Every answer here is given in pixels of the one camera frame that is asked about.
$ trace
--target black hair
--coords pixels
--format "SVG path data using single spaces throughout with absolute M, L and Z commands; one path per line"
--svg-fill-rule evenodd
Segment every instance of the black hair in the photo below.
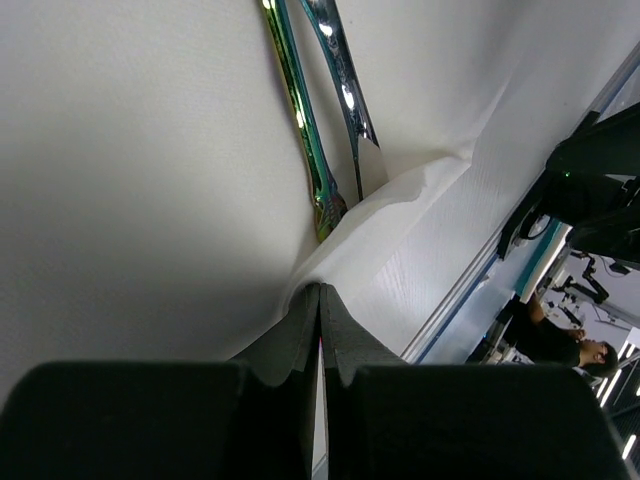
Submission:
M 618 370 L 618 352 L 607 342 L 602 342 L 607 347 L 604 363 L 588 363 L 582 369 L 592 377 L 610 378 Z

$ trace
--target man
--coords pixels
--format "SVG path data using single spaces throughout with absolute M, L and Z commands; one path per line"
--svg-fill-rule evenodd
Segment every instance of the man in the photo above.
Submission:
M 580 367 L 594 377 L 607 378 L 618 369 L 618 353 L 607 342 L 585 339 L 584 330 L 563 330 L 545 317 L 534 296 L 524 305 L 511 301 L 513 318 L 504 339 L 535 363 Z

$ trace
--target person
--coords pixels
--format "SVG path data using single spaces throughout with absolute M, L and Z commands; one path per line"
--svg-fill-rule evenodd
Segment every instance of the person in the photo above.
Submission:
M 525 305 L 512 300 L 513 314 L 505 341 L 534 363 L 580 367 L 594 377 L 608 378 L 618 369 L 618 353 L 607 342 L 586 339 L 582 329 L 564 330 L 544 314 L 534 295 Z

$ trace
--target cable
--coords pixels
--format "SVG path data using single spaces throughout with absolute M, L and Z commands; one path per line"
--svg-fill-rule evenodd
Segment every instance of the cable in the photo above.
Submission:
M 593 303 L 589 302 L 589 305 L 591 305 L 591 308 L 593 308 L 593 311 L 596 312 L 596 315 L 598 316 L 598 320 L 600 320 L 602 323 L 609 323 L 602 320 L 602 317 L 600 316 L 600 312 L 598 312 L 598 309 Z

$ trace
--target black shirt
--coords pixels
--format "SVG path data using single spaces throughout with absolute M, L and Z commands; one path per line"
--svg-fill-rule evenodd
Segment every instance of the black shirt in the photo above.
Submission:
M 547 318 L 533 323 L 526 310 L 513 316 L 504 338 L 535 363 L 566 367 L 576 367 L 580 363 L 580 345 L 566 331 Z

